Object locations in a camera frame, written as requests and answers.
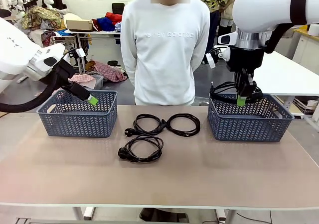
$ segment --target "beige box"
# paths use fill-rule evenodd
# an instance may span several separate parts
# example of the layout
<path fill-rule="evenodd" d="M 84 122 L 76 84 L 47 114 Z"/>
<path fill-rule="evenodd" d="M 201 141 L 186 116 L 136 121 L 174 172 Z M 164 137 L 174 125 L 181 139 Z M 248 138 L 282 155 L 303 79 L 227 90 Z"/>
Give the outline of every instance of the beige box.
<path fill-rule="evenodd" d="M 93 31 L 92 20 L 67 20 L 66 26 L 70 31 Z"/>

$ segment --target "gray floor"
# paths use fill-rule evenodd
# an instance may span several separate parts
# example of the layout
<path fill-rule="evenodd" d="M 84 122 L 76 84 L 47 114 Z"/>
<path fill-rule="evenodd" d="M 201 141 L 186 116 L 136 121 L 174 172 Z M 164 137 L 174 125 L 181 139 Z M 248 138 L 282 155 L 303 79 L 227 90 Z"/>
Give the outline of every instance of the gray floor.
<path fill-rule="evenodd" d="M 232 74 L 228 72 L 224 63 L 217 64 L 217 67 L 211 70 L 207 65 L 201 65 L 195 74 L 196 96 L 208 97 L 211 81 L 216 85 L 225 81 L 232 80 Z M 106 83 L 104 86 L 108 90 L 118 91 L 119 105 L 133 105 L 133 86 L 129 81 L 115 83 Z M 0 102 L 8 104 L 20 104 L 34 98 L 37 92 L 41 92 L 44 85 L 33 82 L 30 79 L 22 84 L 12 83 L 0 95 Z M 319 133 L 317 133 L 304 120 L 295 120 L 289 127 L 289 132 L 304 147 L 315 162 L 319 163 Z M 141 221 L 139 213 L 141 209 L 124 208 L 98 208 L 95 213 L 95 220 L 108 221 Z M 215 221 L 216 216 L 212 210 L 175 210 L 188 214 L 192 223 L 201 223 L 202 221 Z M 269 221 L 269 212 L 240 211 L 241 214 L 250 218 Z M 298 212 L 272 212 L 274 224 L 318 224 L 319 211 L 298 211 Z M 71 208 L 33 208 L 33 207 L 8 207 L 0 206 L 0 224 L 13 224 L 15 218 L 34 218 L 34 219 L 59 219 L 73 220 L 74 215 Z M 239 216 L 236 217 L 237 224 L 254 223 L 245 220 Z"/>

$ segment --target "black hose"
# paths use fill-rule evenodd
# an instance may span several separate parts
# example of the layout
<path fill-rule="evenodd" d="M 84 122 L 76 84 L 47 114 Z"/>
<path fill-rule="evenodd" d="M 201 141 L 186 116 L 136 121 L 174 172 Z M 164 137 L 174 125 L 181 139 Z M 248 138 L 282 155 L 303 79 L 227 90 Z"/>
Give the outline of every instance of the black hose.
<path fill-rule="evenodd" d="M 8 105 L 8 104 L 0 103 L 0 112 L 22 113 L 22 112 L 30 111 L 38 107 L 39 105 L 43 104 L 48 98 L 50 98 L 50 96 L 56 89 L 57 81 L 58 81 L 58 75 L 55 74 L 52 83 L 50 83 L 37 98 L 27 103 L 24 103 L 21 105 Z"/>

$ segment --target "sweatshirt sleeve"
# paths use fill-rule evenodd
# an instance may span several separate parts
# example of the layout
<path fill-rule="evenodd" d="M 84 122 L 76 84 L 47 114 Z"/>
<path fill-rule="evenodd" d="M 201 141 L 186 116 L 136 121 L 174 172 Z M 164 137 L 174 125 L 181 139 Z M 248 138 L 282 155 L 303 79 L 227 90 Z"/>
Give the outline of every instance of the sweatshirt sleeve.
<path fill-rule="evenodd" d="M 208 43 L 210 17 L 209 17 L 209 9 L 207 7 L 205 7 L 204 11 L 202 12 L 202 16 L 203 18 L 202 18 L 200 35 L 190 60 L 190 66 L 193 72 L 200 66 L 204 58 L 207 43 Z"/>
<path fill-rule="evenodd" d="M 133 21 L 128 8 L 124 9 L 121 27 L 121 51 L 126 73 L 133 86 L 135 85 L 135 70 L 137 65 L 137 50 L 134 39 Z"/>

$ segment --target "plastic basket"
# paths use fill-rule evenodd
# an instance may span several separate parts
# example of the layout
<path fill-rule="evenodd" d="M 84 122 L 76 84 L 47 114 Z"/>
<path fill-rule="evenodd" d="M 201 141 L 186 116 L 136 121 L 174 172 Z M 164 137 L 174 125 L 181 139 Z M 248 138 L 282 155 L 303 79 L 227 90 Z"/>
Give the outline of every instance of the plastic basket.
<path fill-rule="evenodd" d="M 70 93 L 55 92 L 37 113 L 49 136 L 107 138 L 117 119 L 117 92 L 91 91 L 96 106 Z"/>
<path fill-rule="evenodd" d="M 236 94 L 220 95 L 236 98 Z M 271 95 L 243 107 L 212 99 L 209 102 L 208 120 L 220 141 L 279 142 L 293 119 Z"/>

